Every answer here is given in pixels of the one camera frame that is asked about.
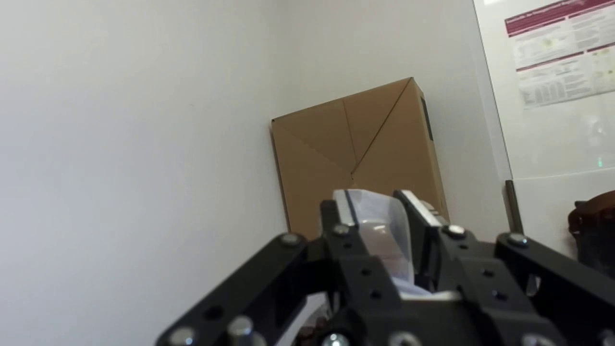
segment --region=box flap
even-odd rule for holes
[[[409,78],[344,98],[357,164],[384,124]]]
[[[352,141],[341,100],[297,111],[276,118],[274,122],[348,173],[355,168]]]
[[[354,171],[352,178],[361,188],[386,195],[395,189],[411,190],[418,198],[442,208],[429,164],[426,125],[417,90],[407,87],[378,135]]]
[[[282,191],[290,229],[308,239],[320,234],[320,202],[333,190],[352,185],[346,171],[289,133],[276,119],[271,123]]]

